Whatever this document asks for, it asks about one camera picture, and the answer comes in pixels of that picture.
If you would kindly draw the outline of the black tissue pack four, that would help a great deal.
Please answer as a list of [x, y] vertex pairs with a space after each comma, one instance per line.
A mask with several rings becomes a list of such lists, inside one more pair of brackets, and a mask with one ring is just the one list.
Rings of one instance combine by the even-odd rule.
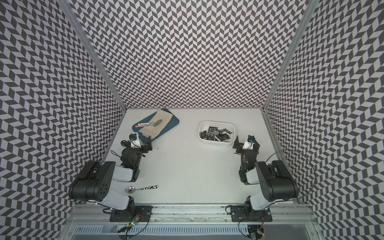
[[232, 132], [231, 131], [229, 131], [228, 129], [222, 129], [222, 134], [224, 135], [224, 134], [226, 134], [226, 135], [231, 135], [232, 134]]

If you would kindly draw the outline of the white storage box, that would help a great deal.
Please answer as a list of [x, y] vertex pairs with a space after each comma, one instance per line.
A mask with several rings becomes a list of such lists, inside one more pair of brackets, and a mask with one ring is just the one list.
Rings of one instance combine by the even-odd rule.
[[[215, 134], [218, 135], [218, 134], [222, 134], [222, 129], [228, 129], [229, 131], [232, 132], [232, 134], [230, 135], [231, 139], [227, 142], [218, 142], [218, 141], [208, 141], [208, 140], [202, 140], [200, 138], [200, 132], [202, 131], [207, 131], [208, 132], [208, 129], [209, 127], [212, 126], [212, 127], [217, 127], [217, 132]], [[211, 145], [231, 145], [234, 143], [235, 141], [235, 138], [236, 138], [236, 129], [235, 127], [230, 124], [230, 123], [223, 123], [223, 122], [215, 122], [215, 121], [203, 121], [201, 122], [200, 126], [199, 126], [199, 130], [198, 130], [198, 137], [199, 137], [199, 140], [201, 140], [204, 144], [211, 144]]]

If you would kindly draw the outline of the black tissue pack two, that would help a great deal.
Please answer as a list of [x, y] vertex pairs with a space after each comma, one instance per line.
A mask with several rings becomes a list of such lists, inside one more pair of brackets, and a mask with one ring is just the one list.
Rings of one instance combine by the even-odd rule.
[[201, 138], [202, 140], [206, 140], [207, 137], [208, 137], [207, 133], [208, 133], [207, 131], [202, 131], [202, 132], [200, 132], [200, 138]]

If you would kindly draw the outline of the black tissue pack one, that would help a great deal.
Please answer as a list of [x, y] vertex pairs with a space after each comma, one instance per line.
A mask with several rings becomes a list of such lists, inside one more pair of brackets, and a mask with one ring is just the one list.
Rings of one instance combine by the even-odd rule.
[[217, 132], [217, 127], [212, 127], [210, 126], [209, 129], [208, 129], [208, 133], [207, 133], [207, 136], [208, 137], [214, 137], [216, 132]]

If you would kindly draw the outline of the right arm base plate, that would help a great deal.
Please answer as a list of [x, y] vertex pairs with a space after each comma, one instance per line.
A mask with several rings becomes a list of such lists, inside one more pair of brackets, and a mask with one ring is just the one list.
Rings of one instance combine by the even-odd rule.
[[267, 210], [253, 210], [251, 207], [229, 205], [225, 211], [231, 216], [232, 222], [272, 222], [272, 213]]

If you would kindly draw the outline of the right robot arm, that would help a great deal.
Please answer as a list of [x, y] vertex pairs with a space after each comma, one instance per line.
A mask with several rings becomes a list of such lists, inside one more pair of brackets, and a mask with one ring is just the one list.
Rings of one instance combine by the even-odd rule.
[[236, 137], [233, 145], [236, 154], [241, 157], [239, 177], [245, 185], [257, 185], [260, 191], [247, 197], [244, 205], [245, 214], [251, 220], [276, 203], [296, 200], [299, 188], [283, 161], [270, 163], [257, 161], [260, 144], [249, 135], [245, 143]]

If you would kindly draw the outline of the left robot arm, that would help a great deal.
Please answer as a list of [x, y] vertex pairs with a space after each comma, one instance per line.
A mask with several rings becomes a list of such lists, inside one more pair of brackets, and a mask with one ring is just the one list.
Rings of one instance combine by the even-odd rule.
[[130, 134], [129, 138], [128, 141], [121, 141], [124, 147], [121, 154], [111, 151], [111, 154], [122, 161], [121, 165], [118, 166], [114, 161], [89, 161], [85, 164], [70, 185], [70, 199], [101, 205], [111, 210], [111, 215], [136, 215], [136, 206], [134, 199], [129, 196], [130, 191], [122, 194], [114, 190], [111, 184], [135, 182], [140, 174], [141, 159], [153, 146], [150, 137], [143, 145], [137, 134]]

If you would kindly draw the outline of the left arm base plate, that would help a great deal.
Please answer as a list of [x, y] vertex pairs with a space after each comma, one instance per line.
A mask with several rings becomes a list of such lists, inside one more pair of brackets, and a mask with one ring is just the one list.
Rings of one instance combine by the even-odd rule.
[[136, 206], [134, 210], [128, 209], [124, 211], [112, 211], [110, 215], [110, 222], [116, 223], [128, 223], [134, 220], [134, 217], [138, 215], [140, 217], [140, 223], [147, 223], [152, 215], [153, 207], [149, 205]]

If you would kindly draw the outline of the black tissue pack three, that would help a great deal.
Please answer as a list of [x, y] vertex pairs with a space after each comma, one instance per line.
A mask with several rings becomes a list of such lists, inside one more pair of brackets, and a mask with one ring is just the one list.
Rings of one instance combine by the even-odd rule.
[[218, 141], [218, 142], [227, 142], [231, 139], [230, 136], [228, 136], [227, 134], [218, 134], [215, 136], [215, 140]]

